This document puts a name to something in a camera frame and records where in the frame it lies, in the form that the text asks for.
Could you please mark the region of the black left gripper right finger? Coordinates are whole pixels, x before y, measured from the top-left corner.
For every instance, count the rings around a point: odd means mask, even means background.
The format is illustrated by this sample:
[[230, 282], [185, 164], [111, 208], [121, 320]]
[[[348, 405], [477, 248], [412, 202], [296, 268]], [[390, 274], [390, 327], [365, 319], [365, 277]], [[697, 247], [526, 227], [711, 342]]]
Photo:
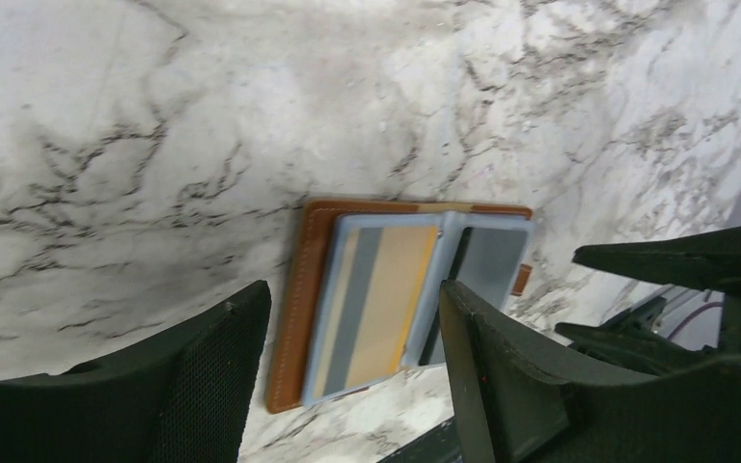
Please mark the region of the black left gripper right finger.
[[741, 462], [741, 356], [651, 375], [602, 362], [445, 281], [440, 320], [466, 462]]

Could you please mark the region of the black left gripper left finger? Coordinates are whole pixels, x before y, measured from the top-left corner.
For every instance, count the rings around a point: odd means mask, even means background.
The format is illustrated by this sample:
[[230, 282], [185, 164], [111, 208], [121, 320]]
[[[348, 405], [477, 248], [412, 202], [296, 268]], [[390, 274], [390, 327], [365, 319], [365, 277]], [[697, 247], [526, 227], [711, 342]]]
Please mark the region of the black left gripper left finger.
[[234, 462], [271, 311], [264, 281], [60, 374], [0, 381], [0, 462]]

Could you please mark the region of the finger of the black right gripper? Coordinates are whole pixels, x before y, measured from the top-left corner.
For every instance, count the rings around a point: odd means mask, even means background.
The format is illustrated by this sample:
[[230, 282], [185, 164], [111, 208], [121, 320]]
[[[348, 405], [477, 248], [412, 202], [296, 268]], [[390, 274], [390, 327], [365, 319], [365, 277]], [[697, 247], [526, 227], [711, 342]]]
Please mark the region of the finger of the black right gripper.
[[688, 350], [650, 331], [632, 327], [613, 330], [558, 323], [555, 332], [572, 340], [570, 348], [594, 359], [637, 372], [662, 376], [710, 360], [716, 349]]
[[644, 282], [741, 295], [741, 226], [670, 240], [582, 246], [572, 261]]

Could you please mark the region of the brown leather card holder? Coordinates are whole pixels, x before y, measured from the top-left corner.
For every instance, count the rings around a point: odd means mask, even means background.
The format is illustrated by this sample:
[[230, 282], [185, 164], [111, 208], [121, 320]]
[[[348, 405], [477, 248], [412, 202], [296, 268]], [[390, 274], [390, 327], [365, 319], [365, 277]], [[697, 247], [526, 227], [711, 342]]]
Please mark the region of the brown leather card holder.
[[280, 414], [445, 361], [439, 286], [497, 309], [520, 295], [534, 225], [523, 205], [316, 198], [300, 217], [265, 406]]

